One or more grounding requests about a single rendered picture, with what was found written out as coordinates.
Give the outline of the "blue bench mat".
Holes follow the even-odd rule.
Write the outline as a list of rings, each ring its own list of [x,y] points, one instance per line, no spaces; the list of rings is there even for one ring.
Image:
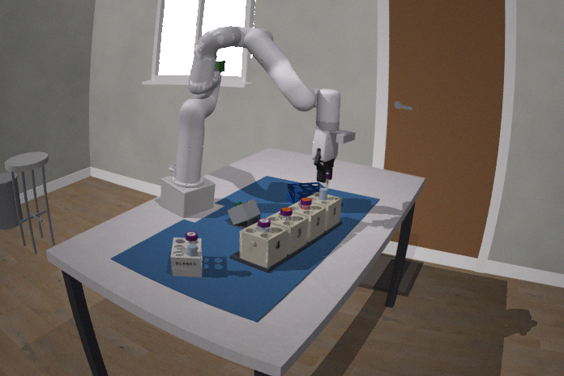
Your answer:
[[[230,258],[238,252],[240,231],[227,210],[236,203],[252,199],[261,218],[267,218],[292,204],[287,200],[288,184],[297,184],[276,177],[263,177],[256,182],[215,202],[223,205],[201,220],[181,220],[141,241],[111,259],[198,301],[231,314],[258,322],[298,284],[300,284],[357,226],[380,200],[328,188],[327,194],[342,198],[342,225],[270,272],[261,271]],[[194,231],[202,238],[202,277],[173,276],[171,249],[174,237],[185,237]]]

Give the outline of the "beige bucket adapter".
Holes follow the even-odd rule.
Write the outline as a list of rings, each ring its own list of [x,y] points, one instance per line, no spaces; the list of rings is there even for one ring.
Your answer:
[[[271,224],[261,233],[257,222],[240,231],[240,259],[269,268],[287,257],[287,244],[288,229]]]
[[[312,204],[316,204],[319,206],[326,207],[326,219],[325,219],[325,228],[324,230],[327,231],[334,225],[340,222],[340,211],[341,211],[341,203],[342,198],[335,197],[332,195],[327,195],[327,200],[320,200],[318,199],[319,192],[312,194],[311,196],[307,197],[312,199]]]
[[[287,254],[291,254],[299,248],[303,247],[307,241],[308,217],[291,215],[291,220],[282,220],[280,211],[265,218],[271,221],[271,224],[288,229],[288,246]]]
[[[293,214],[309,218],[307,242],[324,233],[326,207],[311,204],[310,210],[303,210],[301,209],[301,201],[299,201],[289,206],[289,208],[292,208]]]

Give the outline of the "blue tube rack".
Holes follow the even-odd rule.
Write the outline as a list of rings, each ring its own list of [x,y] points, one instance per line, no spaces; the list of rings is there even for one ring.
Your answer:
[[[312,184],[317,184],[317,186],[313,186]],[[308,185],[308,186],[303,186]],[[299,186],[299,187],[294,187]],[[318,189],[316,189],[318,187]],[[311,188],[312,190],[307,190],[306,188]],[[296,189],[303,189],[303,190],[296,190]],[[301,201],[301,198],[307,198],[311,196],[312,192],[319,192],[319,182],[310,182],[310,183],[297,183],[297,184],[290,184],[287,190],[287,200],[293,205],[295,202]],[[303,194],[308,193],[308,194]]]

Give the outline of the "white tube rack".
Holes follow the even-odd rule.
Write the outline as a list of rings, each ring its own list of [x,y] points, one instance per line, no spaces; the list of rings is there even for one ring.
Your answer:
[[[202,277],[202,238],[198,238],[197,241],[199,242],[198,256],[190,257],[187,255],[186,239],[183,237],[173,238],[170,256],[173,276]]]

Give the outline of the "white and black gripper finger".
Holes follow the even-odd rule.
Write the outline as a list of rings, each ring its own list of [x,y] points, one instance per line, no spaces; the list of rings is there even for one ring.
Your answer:
[[[327,162],[323,162],[320,159],[321,159],[321,149],[319,148],[314,160],[314,165],[316,165],[317,167],[317,182],[325,183],[327,177],[327,171],[325,171]],[[323,165],[320,163],[323,163]]]
[[[329,180],[332,179],[332,170],[333,170],[333,166],[334,166],[334,161],[335,159],[331,160],[331,161],[327,161],[327,165],[326,165],[326,171],[328,173],[330,173],[330,178]]]

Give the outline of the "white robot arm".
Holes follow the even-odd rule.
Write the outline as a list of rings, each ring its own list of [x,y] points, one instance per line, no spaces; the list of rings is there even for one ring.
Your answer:
[[[221,76],[215,68],[217,52],[228,47],[247,48],[295,109],[306,112],[316,107],[317,129],[336,133],[337,143],[355,140],[356,132],[339,130],[340,93],[307,87],[268,30],[238,26],[214,28],[197,42],[188,80],[194,97],[187,100],[179,112],[177,165],[171,164],[169,168],[175,185],[195,188],[204,183],[201,175],[204,120],[214,111],[220,90]]]

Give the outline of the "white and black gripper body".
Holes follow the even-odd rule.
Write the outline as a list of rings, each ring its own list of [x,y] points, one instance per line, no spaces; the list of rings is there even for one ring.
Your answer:
[[[318,149],[321,149],[321,159],[327,162],[337,157],[338,143],[336,142],[336,133],[327,130],[319,130],[316,128],[314,133],[312,160],[315,160]]]

